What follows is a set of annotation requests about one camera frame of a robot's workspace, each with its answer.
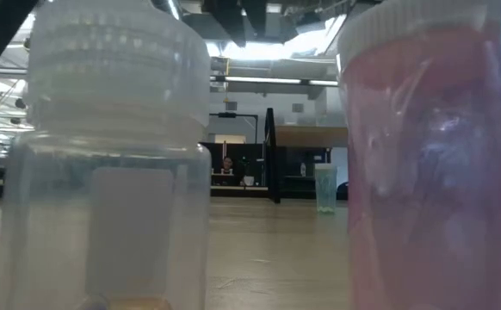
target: plastic container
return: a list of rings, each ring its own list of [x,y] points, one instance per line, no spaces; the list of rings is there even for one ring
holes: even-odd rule
[[[354,309],[501,310],[501,1],[386,1],[339,52]]]
[[[337,167],[334,164],[315,164],[316,202],[318,213],[335,213],[337,206]]]
[[[0,310],[204,309],[209,68],[204,41],[149,1],[39,10]]]

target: table surface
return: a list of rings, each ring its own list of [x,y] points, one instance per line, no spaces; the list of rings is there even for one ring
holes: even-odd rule
[[[212,198],[207,310],[349,309],[346,208]]]

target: person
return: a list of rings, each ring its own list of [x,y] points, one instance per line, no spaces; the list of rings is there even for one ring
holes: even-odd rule
[[[222,173],[232,174],[233,161],[229,157],[224,157],[224,162],[222,163]]]

